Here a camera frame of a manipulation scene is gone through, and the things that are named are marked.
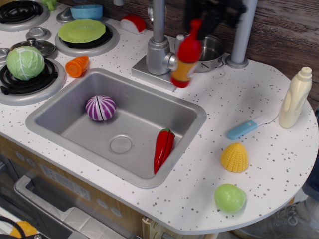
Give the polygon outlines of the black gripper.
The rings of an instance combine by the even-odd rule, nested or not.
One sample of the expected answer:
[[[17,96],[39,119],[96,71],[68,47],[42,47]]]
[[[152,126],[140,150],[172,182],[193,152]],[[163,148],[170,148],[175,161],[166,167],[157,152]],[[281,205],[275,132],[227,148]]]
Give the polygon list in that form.
[[[191,29],[193,19],[202,19],[198,40],[210,35],[221,23],[235,27],[246,7],[242,0],[187,0],[184,12],[184,28]]]

